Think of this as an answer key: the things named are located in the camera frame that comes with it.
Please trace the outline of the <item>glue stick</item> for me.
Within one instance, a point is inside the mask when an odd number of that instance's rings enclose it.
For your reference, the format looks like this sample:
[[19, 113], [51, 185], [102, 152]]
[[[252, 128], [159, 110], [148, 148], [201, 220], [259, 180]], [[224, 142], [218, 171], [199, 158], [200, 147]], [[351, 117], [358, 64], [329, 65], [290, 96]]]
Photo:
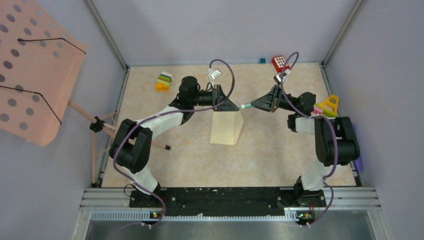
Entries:
[[244, 103], [240, 105], [240, 109], [248, 109], [248, 108], [253, 108], [254, 106], [251, 103]]

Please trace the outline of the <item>yellow envelope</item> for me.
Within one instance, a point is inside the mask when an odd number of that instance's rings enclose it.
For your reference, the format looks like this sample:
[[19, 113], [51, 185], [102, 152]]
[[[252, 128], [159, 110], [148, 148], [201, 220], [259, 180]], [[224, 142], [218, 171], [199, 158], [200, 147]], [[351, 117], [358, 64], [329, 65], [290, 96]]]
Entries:
[[244, 119], [240, 111], [214, 111], [210, 132], [210, 143], [235, 145], [238, 142]]

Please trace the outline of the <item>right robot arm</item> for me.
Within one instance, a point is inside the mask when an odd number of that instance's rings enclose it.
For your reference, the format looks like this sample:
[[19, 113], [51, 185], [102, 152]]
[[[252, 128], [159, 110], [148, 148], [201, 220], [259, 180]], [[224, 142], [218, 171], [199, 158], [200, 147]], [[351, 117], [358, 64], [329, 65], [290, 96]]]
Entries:
[[316, 95], [311, 92], [295, 97], [277, 85], [250, 103], [254, 108], [271, 113], [277, 109], [292, 111], [287, 117], [288, 128], [294, 133], [314, 136], [316, 160], [305, 174], [298, 177], [291, 194], [292, 200], [299, 206], [307, 206], [312, 200], [320, 199], [326, 179], [335, 173], [336, 168], [346, 166], [360, 156], [350, 118], [313, 116], [315, 103]]

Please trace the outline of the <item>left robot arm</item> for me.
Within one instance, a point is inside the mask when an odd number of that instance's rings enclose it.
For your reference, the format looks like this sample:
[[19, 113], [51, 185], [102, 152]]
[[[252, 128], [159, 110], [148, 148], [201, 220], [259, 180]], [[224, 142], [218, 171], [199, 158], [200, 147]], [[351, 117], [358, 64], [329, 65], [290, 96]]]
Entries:
[[153, 140], [167, 130], [185, 124], [195, 112], [236, 112], [239, 107], [220, 85], [204, 90], [194, 76], [181, 80], [176, 97], [162, 111], [141, 120], [124, 119], [109, 150], [113, 168], [142, 192], [149, 207], [160, 202], [160, 184], [153, 177], [148, 161]]

